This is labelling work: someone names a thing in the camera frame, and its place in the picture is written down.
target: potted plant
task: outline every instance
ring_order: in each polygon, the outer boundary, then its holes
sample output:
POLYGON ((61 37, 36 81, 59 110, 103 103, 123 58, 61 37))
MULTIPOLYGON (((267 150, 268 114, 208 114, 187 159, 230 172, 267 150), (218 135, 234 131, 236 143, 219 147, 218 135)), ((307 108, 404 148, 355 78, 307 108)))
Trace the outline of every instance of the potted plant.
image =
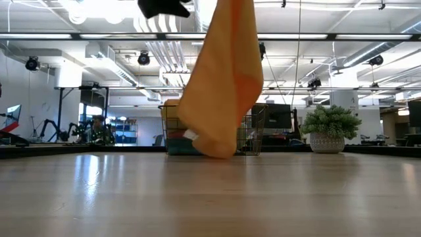
POLYGON ((310 146, 317 153, 339 153, 345 148, 345 140, 355 138, 361 120, 351 110, 332 105, 317 106, 305 118, 302 132, 310 134, 310 146))

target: wire basket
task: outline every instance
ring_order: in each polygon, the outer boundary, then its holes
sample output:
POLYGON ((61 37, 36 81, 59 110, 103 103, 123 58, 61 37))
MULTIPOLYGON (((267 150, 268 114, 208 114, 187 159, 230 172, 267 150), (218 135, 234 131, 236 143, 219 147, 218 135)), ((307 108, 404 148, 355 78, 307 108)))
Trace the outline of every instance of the wire basket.
MULTIPOLYGON (((187 130, 177 117, 176 105, 159 106, 162 116, 162 131, 168 155, 202 155, 192 145, 192 141, 184 137, 187 130)), ((245 115, 241 126, 237 129, 237 152, 235 155, 260 155, 264 116, 267 105, 256 104, 251 113, 245 115)))

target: green plant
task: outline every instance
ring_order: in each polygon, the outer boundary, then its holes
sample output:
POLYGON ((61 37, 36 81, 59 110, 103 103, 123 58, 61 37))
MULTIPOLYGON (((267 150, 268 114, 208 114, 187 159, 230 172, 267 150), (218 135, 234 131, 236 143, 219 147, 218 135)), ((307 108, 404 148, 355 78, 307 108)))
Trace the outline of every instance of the green plant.
POLYGON ((308 113, 301 131, 305 134, 326 134, 333 138, 353 139, 361 125, 361 120, 351 114, 351 110, 332 105, 325 108, 317 106, 313 113, 308 113))

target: person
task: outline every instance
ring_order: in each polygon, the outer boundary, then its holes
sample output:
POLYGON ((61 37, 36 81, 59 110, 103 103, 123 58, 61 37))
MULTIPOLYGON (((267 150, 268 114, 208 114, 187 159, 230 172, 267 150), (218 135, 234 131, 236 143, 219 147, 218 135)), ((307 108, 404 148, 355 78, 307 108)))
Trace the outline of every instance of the person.
POLYGON ((94 115, 92 117, 92 127, 85 131, 85 136, 79 136, 76 142, 98 142, 101 140, 104 144, 112 144, 111 131, 103 126, 104 117, 102 115, 94 115))

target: red object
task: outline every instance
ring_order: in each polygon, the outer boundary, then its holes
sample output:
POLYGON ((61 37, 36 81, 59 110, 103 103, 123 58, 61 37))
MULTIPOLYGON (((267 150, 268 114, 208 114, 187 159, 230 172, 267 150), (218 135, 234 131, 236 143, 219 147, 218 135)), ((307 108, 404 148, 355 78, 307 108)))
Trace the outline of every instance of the red object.
POLYGON ((2 129, 1 131, 2 132, 12 132, 17 127, 19 127, 19 123, 18 122, 14 122, 14 123, 8 125, 7 127, 5 127, 4 129, 2 129))
POLYGON ((168 138, 183 138, 185 132, 186 132, 185 130, 169 132, 168 138))

